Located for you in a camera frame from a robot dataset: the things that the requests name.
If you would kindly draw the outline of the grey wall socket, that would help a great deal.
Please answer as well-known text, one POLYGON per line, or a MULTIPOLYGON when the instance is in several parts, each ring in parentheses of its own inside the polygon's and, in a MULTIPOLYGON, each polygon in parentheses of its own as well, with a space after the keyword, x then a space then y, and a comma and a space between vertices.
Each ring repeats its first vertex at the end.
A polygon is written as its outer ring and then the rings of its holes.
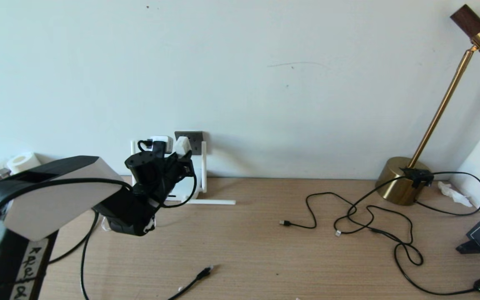
POLYGON ((202 131, 175 131, 175 138, 187 137, 192 155, 202 155, 204 136, 202 131))

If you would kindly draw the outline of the white power adapter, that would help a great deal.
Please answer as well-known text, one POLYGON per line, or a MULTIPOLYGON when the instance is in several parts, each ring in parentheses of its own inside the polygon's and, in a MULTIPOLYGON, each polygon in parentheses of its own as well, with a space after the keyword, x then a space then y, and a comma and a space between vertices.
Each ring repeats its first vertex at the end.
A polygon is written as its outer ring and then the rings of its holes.
POLYGON ((179 157, 186 156, 192 151, 192 146, 190 144, 189 138, 184 135, 177 138, 172 150, 179 157))

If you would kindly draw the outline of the black stand clip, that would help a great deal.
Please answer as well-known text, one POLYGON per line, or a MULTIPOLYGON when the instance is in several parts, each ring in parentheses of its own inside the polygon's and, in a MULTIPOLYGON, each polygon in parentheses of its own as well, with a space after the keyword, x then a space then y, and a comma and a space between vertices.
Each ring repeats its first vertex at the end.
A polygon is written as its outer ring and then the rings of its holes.
POLYGON ((480 243, 476 240, 469 240, 455 248, 459 254, 480 254, 480 243))

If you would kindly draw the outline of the black clip on lamp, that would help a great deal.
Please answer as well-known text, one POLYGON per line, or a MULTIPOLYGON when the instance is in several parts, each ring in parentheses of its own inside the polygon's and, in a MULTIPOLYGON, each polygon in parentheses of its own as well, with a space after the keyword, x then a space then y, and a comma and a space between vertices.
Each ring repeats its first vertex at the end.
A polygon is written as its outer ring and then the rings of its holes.
POLYGON ((411 187, 415 189, 421 185, 425 187, 431 186, 435 178, 434 173, 428 169, 403 167, 400 170, 403 172, 404 178, 411 180, 411 187))

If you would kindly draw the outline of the white router with antennas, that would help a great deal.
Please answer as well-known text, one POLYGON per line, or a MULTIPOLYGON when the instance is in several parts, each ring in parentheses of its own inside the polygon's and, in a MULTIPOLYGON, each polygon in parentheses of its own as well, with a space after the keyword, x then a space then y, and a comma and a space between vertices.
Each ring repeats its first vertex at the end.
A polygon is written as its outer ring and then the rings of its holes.
MULTIPOLYGON (((146 148, 148 140, 139 142, 136 140, 131 141, 131 154, 136 154, 137 150, 151 151, 146 148)), ((164 156, 168 157, 170 154, 164 152, 164 156)), ((188 204, 200 204, 200 205, 235 205, 235 200, 211 200, 211 199, 199 199, 198 196, 207 192, 207 142, 204 139, 202 143, 202 155, 192 155, 193 166, 195 169, 195 196, 190 201, 181 201, 185 196, 190 193, 193 187, 192 179, 184 179, 176 184, 174 190, 171 192, 168 201, 175 202, 176 205, 183 203, 188 204)))

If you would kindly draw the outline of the crumpled white tissue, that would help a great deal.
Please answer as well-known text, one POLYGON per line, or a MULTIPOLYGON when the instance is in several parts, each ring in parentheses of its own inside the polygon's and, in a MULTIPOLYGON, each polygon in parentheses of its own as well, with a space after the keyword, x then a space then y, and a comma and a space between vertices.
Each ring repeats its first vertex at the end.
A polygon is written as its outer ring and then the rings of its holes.
POLYGON ((438 182, 437 186, 440 192, 442 193, 442 195, 449 197, 455 203, 459 203, 469 208, 473 206, 473 204, 469 201, 469 199, 462 193, 458 192, 457 190, 454 190, 451 184, 438 182))

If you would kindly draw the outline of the white paper roll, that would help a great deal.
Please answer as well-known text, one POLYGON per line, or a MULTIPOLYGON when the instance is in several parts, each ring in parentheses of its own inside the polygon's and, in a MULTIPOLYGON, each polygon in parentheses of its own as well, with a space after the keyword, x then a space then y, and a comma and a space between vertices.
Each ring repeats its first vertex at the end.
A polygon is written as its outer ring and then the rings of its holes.
POLYGON ((42 163, 34 152, 23 152, 11 157, 11 159, 6 162, 6 167, 11 171, 12 175, 30 170, 40 165, 42 165, 42 163))

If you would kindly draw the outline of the gold desk lamp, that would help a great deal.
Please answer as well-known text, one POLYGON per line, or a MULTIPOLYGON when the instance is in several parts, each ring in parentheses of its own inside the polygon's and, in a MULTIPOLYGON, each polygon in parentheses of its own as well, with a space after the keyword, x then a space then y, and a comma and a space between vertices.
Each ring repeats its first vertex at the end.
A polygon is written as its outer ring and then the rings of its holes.
POLYGON ((474 54, 476 52, 480 53, 480 16, 468 4, 463 4, 457 11, 451 14, 450 18, 469 38, 472 46, 468 50, 465 50, 445 95, 414 154, 411 157, 394 156, 385 162, 383 170, 375 183, 375 191, 390 203, 401 206, 410 206, 417 203, 418 196, 425 186, 421 185, 417 189, 412 188, 411 180, 404 178, 404 174, 400 168, 419 168, 431 171, 431 169, 421 163, 419 159, 438 126, 441 117, 446 111, 474 54))

